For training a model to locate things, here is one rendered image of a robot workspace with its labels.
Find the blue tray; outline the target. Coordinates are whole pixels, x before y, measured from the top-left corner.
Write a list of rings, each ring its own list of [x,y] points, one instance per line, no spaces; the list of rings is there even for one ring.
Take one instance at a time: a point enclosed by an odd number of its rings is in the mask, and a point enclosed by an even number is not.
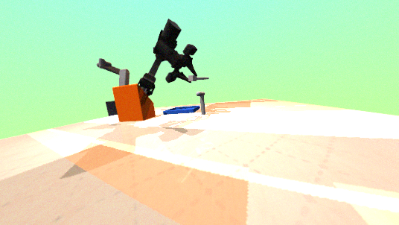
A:
[[[198,109],[200,108],[200,105],[198,106],[188,106],[188,107],[174,107],[169,110],[162,111],[163,115],[167,114],[179,114],[179,113],[195,113]]]

